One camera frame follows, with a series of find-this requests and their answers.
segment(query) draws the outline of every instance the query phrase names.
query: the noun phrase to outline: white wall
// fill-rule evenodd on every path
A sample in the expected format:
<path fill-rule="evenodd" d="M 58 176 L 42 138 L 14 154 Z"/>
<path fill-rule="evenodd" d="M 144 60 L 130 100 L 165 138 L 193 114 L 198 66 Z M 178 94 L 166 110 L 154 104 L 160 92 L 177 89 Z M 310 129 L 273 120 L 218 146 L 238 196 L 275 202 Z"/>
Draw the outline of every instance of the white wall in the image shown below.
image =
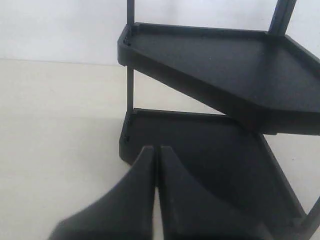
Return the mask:
<path fill-rule="evenodd" d="M 117 64 L 126 0 L 0 0 L 0 58 Z M 138 22 L 267 30 L 277 0 L 136 0 Z M 288 33 L 320 57 L 320 1 L 298 0 Z"/>

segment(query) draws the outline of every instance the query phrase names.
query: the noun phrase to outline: white tabletop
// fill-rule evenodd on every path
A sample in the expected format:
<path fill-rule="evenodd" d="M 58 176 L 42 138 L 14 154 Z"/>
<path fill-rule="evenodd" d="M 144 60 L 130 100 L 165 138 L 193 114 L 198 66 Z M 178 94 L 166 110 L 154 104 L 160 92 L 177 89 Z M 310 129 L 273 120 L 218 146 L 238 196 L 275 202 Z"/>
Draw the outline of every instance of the white tabletop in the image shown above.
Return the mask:
<path fill-rule="evenodd" d="M 1 240 L 47 239 L 128 171 L 118 148 L 126 81 L 120 66 L 0 60 Z M 216 113 L 139 73 L 135 106 Z M 266 137 L 308 212 L 320 195 L 320 136 Z M 158 197 L 154 226 L 162 240 Z"/>

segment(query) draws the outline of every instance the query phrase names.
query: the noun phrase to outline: metal rod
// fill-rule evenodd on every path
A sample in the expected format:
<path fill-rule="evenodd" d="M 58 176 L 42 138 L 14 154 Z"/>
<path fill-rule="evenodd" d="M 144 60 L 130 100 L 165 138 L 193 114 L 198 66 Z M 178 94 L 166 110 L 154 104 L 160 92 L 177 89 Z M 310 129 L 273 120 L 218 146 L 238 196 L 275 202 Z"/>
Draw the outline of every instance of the metal rod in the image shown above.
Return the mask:
<path fill-rule="evenodd" d="M 134 69 L 127 67 L 127 89 L 126 89 L 126 106 L 127 111 L 132 111 L 134 109 Z"/>
<path fill-rule="evenodd" d="M 269 28 L 269 34 L 284 36 L 286 34 L 297 0 L 278 0 Z"/>
<path fill-rule="evenodd" d="M 126 0 L 126 23 L 130 27 L 135 23 L 135 0 Z"/>
<path fill-rule="evenodd" d="M 301 224 L 303 237 L 309 240 L 320 226 L 320 197 Z"/>

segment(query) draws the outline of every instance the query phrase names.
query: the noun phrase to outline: white surface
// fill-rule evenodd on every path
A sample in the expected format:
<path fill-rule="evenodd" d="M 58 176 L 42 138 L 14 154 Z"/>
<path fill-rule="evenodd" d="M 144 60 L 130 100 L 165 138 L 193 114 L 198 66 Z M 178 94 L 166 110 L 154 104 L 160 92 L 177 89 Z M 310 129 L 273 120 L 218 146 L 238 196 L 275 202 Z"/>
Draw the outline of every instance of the white surface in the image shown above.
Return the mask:
<path fill-rule="evenodd" d="M 141 74 L 135 94 L 137 107 L 214 112 Z M 124 176 L 118 139 L 125 111 L 124 67 L 0 60 L 1 240 L 47 239 L 57 222 Z M 320 137 L 267 139 L 309 211 L 320 195 Z M 162 240 L 157 198 L 154 226 Z"/>
<path fill-rule="evenodd" d="M 115 65 L 126 0 L 0 0 L 0 58 Z M 136 21 L 267 30 L 277 0 L 136 0 Z M 320 1 L 298 0 L 288 34 L 320 57 Z"/>

